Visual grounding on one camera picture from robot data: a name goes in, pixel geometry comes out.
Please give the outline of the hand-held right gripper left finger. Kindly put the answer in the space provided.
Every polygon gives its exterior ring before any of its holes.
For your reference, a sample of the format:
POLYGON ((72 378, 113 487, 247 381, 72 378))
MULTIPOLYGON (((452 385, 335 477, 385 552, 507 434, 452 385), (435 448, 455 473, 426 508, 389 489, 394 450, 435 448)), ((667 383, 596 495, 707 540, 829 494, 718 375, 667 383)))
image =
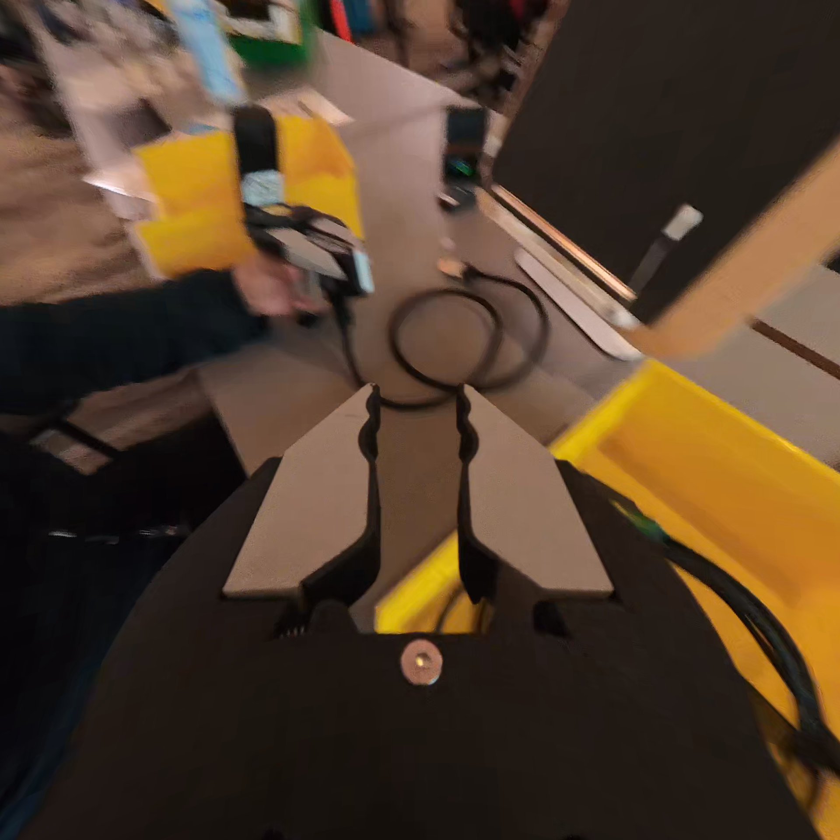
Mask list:
POLYGON ((357 601, 381 561, 380 391, 367 384, 280 458, 224 583, 229 599, 357 601))

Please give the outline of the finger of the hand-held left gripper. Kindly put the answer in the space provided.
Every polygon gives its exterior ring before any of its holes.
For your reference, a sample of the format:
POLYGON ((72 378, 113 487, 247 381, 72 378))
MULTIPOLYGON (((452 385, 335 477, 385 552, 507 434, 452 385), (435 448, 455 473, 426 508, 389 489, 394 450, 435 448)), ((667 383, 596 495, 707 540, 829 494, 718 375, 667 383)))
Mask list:
POLYGON ((363 251, 364 243, 336 217, 316 213, 308 220, 308 240, 329 253, 363 251))
POLYGON ((266 252, 273 259, 300 270, 313 271, 335 280, 343 278, 337 258, 347 253, 329 253, 315 246, 308 240, 308 227, 303 230, 294 227, 268 227, 266 252))

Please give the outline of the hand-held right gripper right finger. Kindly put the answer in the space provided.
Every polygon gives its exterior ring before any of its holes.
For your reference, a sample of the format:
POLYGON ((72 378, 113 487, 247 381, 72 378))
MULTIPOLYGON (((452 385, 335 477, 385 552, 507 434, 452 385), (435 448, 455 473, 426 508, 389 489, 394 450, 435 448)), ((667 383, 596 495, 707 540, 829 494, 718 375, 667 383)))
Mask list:
POLYGON ((550 451, 477 389, 456 396, 458 567, 470 598, 508 568, 550 595, 606 598, 614 585, 550 451))

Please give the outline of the black HDMI switch hub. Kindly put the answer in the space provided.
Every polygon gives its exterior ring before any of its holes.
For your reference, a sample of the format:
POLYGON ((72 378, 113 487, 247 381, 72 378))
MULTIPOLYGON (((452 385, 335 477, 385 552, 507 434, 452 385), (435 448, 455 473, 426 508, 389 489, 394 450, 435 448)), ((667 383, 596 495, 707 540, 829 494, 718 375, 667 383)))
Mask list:
POLYGON ((375 285, 371 273, 368 255, 361 249, 337 258, 343 278, 335 281, 331 296, 332 310, 339 327, 343 356, 348 366, 351 379, 358 388, 367 384, 363 377, 354 349, 354 315, 352 301, 373 294, 375 285))

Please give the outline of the yellow plastic bin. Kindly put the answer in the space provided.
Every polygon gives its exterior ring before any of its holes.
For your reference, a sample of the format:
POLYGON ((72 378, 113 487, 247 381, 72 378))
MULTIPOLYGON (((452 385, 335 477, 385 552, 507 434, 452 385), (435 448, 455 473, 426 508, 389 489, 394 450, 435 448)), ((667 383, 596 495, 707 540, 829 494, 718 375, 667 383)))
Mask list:
MULTIPOLYGON (((275 117, 279 175, 274 191, 291 206, 338 218, 364 237, 353 158, 318 117, 275 117)), ((245 231, 232 130, 148 145, 134 154, 154 197, 155 216, 133 225, 157 277, 223 270, 254 252, 245 231)))
MULTIPOLYGON (((838 472, 665 365, 649 361, 552 441, 555 458, 604 482, 769 607, 804 655, 827 723, 839 723, 838 472)), ((454 593, 453 533, 374 609, 374 630, 431 631, 454 593)), ((738 670, 795 722, 791 693, 760 646, 704 585, 679 572, 738 670)), ((838 838, 838 781, 808 790, 771 748, 823 838, 838 838)))

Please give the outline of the person's left hand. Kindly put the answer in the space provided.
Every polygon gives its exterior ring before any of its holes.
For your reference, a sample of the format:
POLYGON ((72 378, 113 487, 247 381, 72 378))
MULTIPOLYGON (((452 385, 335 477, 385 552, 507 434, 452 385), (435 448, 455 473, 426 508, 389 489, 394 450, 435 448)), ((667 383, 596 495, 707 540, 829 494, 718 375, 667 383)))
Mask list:
POLYGON ((257 253, 232 269, 232 278, 246 307, 254 314, 291 318, 320 314, 328 303, 310 283, 308 273, 281 259, 257 253))

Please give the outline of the green cardboard box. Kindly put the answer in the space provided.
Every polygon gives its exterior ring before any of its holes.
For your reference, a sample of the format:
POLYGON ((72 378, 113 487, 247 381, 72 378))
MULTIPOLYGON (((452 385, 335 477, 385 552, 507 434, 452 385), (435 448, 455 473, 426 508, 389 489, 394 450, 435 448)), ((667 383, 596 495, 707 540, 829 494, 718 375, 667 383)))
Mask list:
POLYGON ((308 62, 318 18, 307 1, 217 2, 230 45, 247 67, 308 62))

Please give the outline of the white wipes canister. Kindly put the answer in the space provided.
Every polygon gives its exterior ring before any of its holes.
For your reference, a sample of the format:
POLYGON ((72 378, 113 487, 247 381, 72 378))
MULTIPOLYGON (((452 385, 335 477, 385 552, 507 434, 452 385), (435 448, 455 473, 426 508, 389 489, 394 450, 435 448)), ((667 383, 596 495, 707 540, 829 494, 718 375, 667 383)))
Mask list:
POLYGON ((207 96, 225 107, 245 103, 244 83, 232 59, 214 3, 167 1, 166 6, 207 96))

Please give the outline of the dark green battery charger case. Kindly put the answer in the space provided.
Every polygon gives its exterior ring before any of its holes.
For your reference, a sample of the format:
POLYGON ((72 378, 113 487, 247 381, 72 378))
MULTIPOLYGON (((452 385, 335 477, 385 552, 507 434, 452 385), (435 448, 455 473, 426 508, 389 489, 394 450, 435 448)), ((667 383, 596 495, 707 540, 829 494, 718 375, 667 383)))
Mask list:
POLYGON ((445 183, 477 183, 487 136, 488 110, 447 106, 444 117, 442 175, 445 183))

